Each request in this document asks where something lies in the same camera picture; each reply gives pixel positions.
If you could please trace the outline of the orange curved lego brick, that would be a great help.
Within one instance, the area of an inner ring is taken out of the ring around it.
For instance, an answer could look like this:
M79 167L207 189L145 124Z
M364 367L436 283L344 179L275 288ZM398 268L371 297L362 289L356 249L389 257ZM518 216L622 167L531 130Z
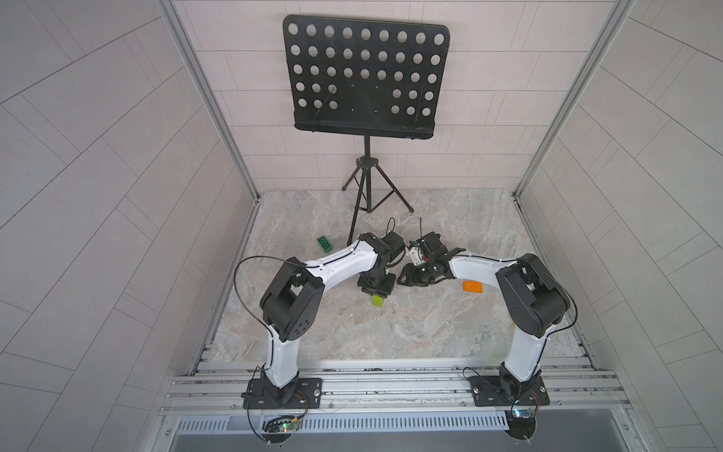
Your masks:
M464 281L462 283L462 289L464 292L481 294L484 292L484 287L481 282L475 281Z

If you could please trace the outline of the dark green lego brick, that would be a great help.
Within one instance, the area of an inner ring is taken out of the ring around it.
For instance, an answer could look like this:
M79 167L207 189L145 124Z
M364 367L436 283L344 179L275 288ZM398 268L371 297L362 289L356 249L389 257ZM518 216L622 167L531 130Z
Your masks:
M322 235L322 237L318 237L317 242L325 253L331 252L333 250L333 245L331 245L331 242L329 242L325 235Z

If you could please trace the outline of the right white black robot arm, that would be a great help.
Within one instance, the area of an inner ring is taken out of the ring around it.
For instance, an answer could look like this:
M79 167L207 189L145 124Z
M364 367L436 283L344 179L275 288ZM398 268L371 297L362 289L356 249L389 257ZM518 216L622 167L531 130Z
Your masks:
M495 259L462 248L449 250L434 232L412 241L407 254L412 261L397 279L402 286L427 287L457 279L498 288L515 325L500 376L527 383L538 375L547 339L557 331L572 301L536 254Z

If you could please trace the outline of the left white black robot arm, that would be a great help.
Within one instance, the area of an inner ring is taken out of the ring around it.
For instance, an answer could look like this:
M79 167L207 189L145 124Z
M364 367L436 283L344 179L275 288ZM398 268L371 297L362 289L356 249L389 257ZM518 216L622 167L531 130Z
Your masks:
M265 378L284 390L299 376L299 339L311 329L323 295L357 278L361 291L382 299L393 291L397 277L393 261L405 250L395 232L385 237L362 234L348 247L313 261L290 258L284 262L260 301L264 322L271 329Z

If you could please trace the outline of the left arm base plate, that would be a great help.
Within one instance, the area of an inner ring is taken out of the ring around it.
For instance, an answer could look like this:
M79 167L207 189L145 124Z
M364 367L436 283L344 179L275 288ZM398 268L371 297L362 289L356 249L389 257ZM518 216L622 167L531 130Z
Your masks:
M283 388L274 386L264 376L252 379L242 394L245 410L318 409L322 379L295 378Z

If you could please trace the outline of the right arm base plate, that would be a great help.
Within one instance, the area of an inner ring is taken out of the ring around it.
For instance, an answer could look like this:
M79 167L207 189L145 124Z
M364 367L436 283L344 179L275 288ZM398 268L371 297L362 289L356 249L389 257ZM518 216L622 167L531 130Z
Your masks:
M541 374L528 382L518 382L514 377L470 376L472 396L476 407L523 407L548 406L551 401Z

